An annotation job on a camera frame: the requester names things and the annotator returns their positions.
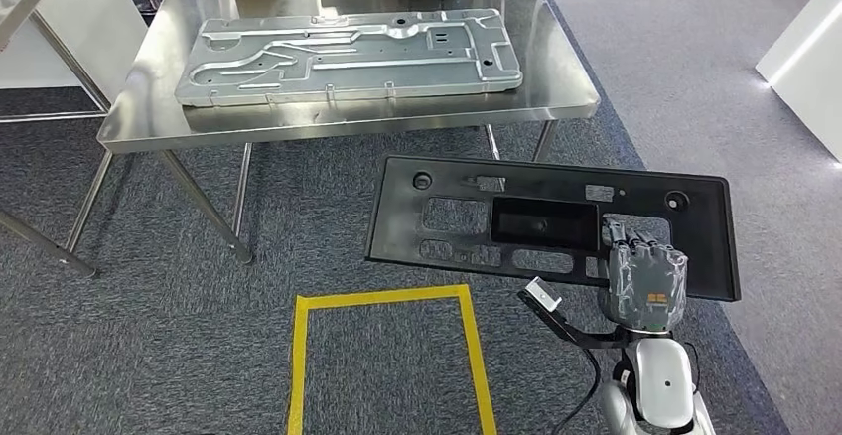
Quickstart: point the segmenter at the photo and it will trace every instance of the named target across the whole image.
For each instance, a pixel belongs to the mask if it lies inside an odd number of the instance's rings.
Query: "floor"
[[[592,121],[564,123],[551,160],[732,182],[744,301],[694,301],[679,333],[699,347],[718,433],[836,433],[842,424],[824,401],[839,393],[842,373],[827,356],[838,352],[839,230],[818,218],[833,215],[840,176],[751,72],[806,0],[557,1],[604,101]],[[101,155],[96,127],[4,127],[4,208],[52,237],[66,234],[73,196]],[[504,157],[522,159],[538,129],[496,131]],[[182,153],[225,215],[237,151]],[[590,376],[513,297],[519,282],[362,261],[386,153],[489,155],[474,129],[258,145],[246,216],[258,260],[248,267],[152,155],[119,158],[97,203],[80,252],[102,266],[101,278],[75,277],[0,232],[0,317],[9,322],[0,328],[0,431],[284,431],[295,294],[468,282],[499,432],[546,433]],[[822,213],[808,214],[807,204]],[[799,297],[786,299],[794,284]],[[604,327],[592,290],[560,289],[574,322]],[[478,433],[456,311],[442,300],[311,316],[305,433]],[[785,340],[768,344],[772,335]],[[600,426],[591,404],[571,432]]]
[[[557,0],[646,167],[731,182],[725,310],[793,434],[842,429],[842,172],[753,67],[807,1]]]

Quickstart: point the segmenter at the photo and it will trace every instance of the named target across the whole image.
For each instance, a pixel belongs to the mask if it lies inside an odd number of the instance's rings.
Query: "black cable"
[[[690,349],[693,350],[693,356],[696,359],[696,389],[693,390],[693,395],[699,391],[699,385],[702,383],[702,367],[701,362],[699,361],[699,352],[696,351],[696,347],[693,346],[693,343],[684,343],[687,346],[690,346]]]
[[[572,420],[573,417],[575,417],[576,414],[578,414],[579,411],[582,410],[582,408],[585,405],[587,405],[591,398],[593,398],[594,394],[597,393],[597,388],[600,386],[600,363],[597,362],[597,358],[594,357],[594,353],[592,353],[590,349],[585,349],[579,346],[577,346],[577,348],[581,349],[582,352],[585,353],[585,356],[588,358],[588,361],[594,367],[594,383],[593,385],[591,385],[591,389],[588,390],[588,393],[585,395],[585,398],[583,398],[579,402],[579,404],[576,405],[576,408],[574,408],[572,412],[570,412],[566,417],[564,417],[564,420],[558,422],[558,424],[556,424],[556,426],[553,427],[552,435],[558,435],[559,433],[561,433],[565,425],[567,425],[567,423],[570,422],[570,420]]]

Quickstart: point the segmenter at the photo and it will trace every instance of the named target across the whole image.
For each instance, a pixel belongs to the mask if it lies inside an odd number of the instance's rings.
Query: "black device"
[[[425,226],[432,200],[479,205],[480,231]],[[606,216],[659,218],[689,257],[687,295],[737,301],[740,284],[728,182],[717,177],[469,159],[388,157],[366,259],[607,287]],[[572,268],[517,264],[522,250],[566,254]]]

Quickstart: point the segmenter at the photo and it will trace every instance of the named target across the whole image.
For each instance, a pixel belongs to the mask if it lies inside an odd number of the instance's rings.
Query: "yellow tape square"
[[[468,361],[474,380],[474,393],[480,413],[480,427],[483,435],[496,435],[494,412],[491,408],[489,381],[486,378],[486,364],[480,346],[480,332],[474,316],[474,304],[467,284],[435,286],[428,288],[396,289],[370,293],[349,293],[308,298],[298,296],[295,302],[295,325],[292,337],[292,388],[290,390],[289,421],[287,435],[302,435],[304,429],[304,374],[307,358],[307,319],[311,309],[345,308],[369,304],[405,303],[427,299],[457,298],[462,314],[462,327],[468,345]]]

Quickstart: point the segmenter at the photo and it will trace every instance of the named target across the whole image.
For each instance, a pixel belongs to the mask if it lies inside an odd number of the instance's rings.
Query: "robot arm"
[[[518,296],[561,339],[584,349],[620,349],[622,360],[602,392],[611,432],[645,434],[638,422],[675,434],[714,435],[707,408],[694,385],[684,347],[669,331],[686,302],[687,256],[651,236],[604,220],[608,260],[600,272],[609,279],[601,294],[612,333],[590,334],[571,326],[559,311],[561,298],[540,278]]]

